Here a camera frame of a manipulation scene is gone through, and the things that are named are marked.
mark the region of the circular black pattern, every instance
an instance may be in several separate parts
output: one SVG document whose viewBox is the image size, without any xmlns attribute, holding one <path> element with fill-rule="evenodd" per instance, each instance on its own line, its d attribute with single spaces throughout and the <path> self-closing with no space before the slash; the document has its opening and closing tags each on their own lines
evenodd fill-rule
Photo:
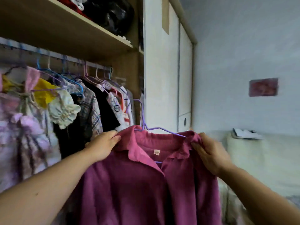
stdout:
<svg viewBox="0 0 300 225">
<path fill-rule="evenodd" d="M 119 112 L 119 111 L 120 111 L 120 106 L 119 106 L 119 105 L 115 105 L 113 109 L 114 109 L 116 112 Z"/>
</svg>

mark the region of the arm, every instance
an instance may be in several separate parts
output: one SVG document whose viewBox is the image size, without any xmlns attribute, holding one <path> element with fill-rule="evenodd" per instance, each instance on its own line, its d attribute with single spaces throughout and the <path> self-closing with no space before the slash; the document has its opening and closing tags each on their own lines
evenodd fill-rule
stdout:
<svg viewBox="0 0 300 225">
<path fill-rule="evenodd" d="M 0 224 L 50 224 L 88 167 L 110 154 L 121 138 L 115 134 L 100 134 L 83 151 L 1 193 Z"/>
<path fill-rule="evenodd" d="M 203 146 L 193 144 L 205 167 L 235 192 L 255 224 L 300 224 L 300 211 L 245 170 L 236 167 L 222 144 L 200 134 Z"/>
</svg>

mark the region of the person's left hand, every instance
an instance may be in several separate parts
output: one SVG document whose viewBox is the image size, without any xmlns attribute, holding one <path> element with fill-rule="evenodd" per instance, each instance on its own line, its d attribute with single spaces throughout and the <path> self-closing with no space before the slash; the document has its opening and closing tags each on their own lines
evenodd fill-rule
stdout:
<svg viewBox="0 0 300 225">
<path fill-rule="evenodd" d="M 113 147 L 121 140 L 121 136 L 116 136 L 117 131 L 103 132 L 95 137 L 83 150 L 91 156 L 94 162 L 105 159 Z"/>
</svg>

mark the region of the yellow fabric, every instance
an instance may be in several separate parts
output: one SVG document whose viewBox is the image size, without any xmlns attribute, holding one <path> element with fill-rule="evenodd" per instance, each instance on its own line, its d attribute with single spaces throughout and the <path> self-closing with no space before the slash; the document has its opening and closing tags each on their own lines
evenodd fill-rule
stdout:
<svg viewBox="0 0 300 225">
<path fill-rule="evenodd" d="M 11 88 L 15 87 L 16 84 L 11 82 L 7 76 L 2 75 L 2 90 L 9 91 Z M 34 90 L 44 90 L 44 89 L 56 89 L 57 86 L 52 85 L 51 83 L 45 81 L 44 79 L 39 79 Z M 55 94 L 53 91 L 35 91 L 33 93 L 36 103 L 42 107 L 47 108 L 47 104 L 52 102 L 55 99 Z"/>
<path fill-rule="evenodd" d="M 43 89 L 56 89 L 56 88 L 58 87 L 40 78 L 33 89 L 43 90 Z M 53 91 L 35 91 L 33 94 L 36 103 L 42 108 L 47 108 L 47 104 L 49 104 L 55 99 L 55 94 L 53 93 Z"/>
</svg>

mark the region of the purple shirt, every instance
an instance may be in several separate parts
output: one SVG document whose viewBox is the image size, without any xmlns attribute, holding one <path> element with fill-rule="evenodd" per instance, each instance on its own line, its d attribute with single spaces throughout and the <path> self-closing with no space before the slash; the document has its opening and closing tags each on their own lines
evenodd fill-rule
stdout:
<svg viewBox="0 0 300 225">
<path fill-rule="evenodd" d="M 141 127 L 120 132 L 110 155 L 85 172 L 80 225 L 220 225 L 217 178 L 190 145 L 199 135 L 134 128 Z"/>
</svg>

